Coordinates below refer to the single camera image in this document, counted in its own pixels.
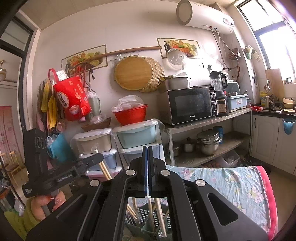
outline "blender handle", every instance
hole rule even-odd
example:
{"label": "blender handle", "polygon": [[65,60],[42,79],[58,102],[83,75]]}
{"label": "blender handle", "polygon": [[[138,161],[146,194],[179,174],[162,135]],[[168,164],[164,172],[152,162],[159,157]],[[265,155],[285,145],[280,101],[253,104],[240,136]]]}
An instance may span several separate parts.
{"label": "blender handle", "polygon": [[222,81],[222,86],[223,86],[223,89],[226,89],[228,83],[227,83],[227,79],[226,79],[226,75],[225,75],[225,74],[221,74],[221,80],[222,80],[223,78],[225,78],[225,86],[223,85],[223,81]]}

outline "cutting board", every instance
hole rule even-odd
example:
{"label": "cutting board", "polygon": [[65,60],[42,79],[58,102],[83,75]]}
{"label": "cutting board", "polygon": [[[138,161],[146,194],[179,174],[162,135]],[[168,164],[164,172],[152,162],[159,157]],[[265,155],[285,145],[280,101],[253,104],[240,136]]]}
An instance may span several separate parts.
{"label": "cutting board", "polygon": [[140,90],[144,88],[152,77],[150,64],[141,57],[127,57],[115,67],[115,80],[126,90]]}
{"label": "cutting board", "polygon": [[285,90],[280,69],[266,69],[265,74],[271,83],[271,93],[269,94],[274,94],[274,96],[278,96],[282,100],[282,97],[285,97]]}
{"label": "cutting board", "polygon": [[163,72],[163,69],[161,68],[160,63],[158,63],[155,59],[152,59],[150,57],[142,57],[145,59],[152,68],[152,78],[150,79],[149,83],[143,88],[140,89],[140,92],[153,92],[157,89],[157,86],[160,84],[159,77],[164,77],[165,74]]}

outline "red cloth edge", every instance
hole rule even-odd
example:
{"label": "red cloth edge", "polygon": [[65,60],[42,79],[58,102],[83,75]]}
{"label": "red cloth edge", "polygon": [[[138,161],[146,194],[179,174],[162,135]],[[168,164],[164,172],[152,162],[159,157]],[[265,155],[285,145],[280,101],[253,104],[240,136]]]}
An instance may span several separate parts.
{"label": "red cloth edge", "polygon": [[277,233],[278,218],[277,218],[276,200],[274,198],[272,186],[270,184],[269,177],[265,169],[262,166],[256,166],[256,168],[261,174],[263,187],[264,187],[267,201],[268,201],[268,208],[269,208],[269,215],[270,215],[270,230],[268,232],[268,240],[272,240]]}

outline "microwave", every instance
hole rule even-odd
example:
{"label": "microwave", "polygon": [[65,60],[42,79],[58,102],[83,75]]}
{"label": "microwave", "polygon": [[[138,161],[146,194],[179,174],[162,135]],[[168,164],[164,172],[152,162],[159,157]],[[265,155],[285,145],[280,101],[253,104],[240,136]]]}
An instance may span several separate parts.
{"label": "microwave", "polygon": [[214,87],[168,90],[157,95],[159,119],[171,125],[218,114]]}

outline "silver screw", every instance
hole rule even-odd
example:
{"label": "silver screw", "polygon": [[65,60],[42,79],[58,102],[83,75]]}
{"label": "silver screw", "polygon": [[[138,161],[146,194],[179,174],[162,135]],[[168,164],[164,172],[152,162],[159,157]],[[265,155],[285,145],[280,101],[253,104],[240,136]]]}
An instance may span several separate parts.
{"label": "silver screw", "polygon": [[170,171],[169,170],[162,170],[160,172],[160,174],[163,175],[163,176],[168,176],[170,174]]}
{"label": "silver screw", "polygon": [[136,172],[135,172],[133,169],[128,169],[128,170],[126,171],[126,174],[127,174],[128,176],[133,176],[133,175],[136,174]]}
{"label": "silver screw", "polygon": [[196,185],[198,185],[199,187],[203,187],[203,186],[205,186],[205,181],[204,180],[202,180],[202,179],[198,179],[198,180],[196,180]]}
{"label": "silver screw", "polygon": [[93,180],[90,181],[89,184],[90,184],[92,187],[96,187],[96,186],[98,186],[98,185],[100,184],[100,181],[97,180],[97,179],[93,179]]}

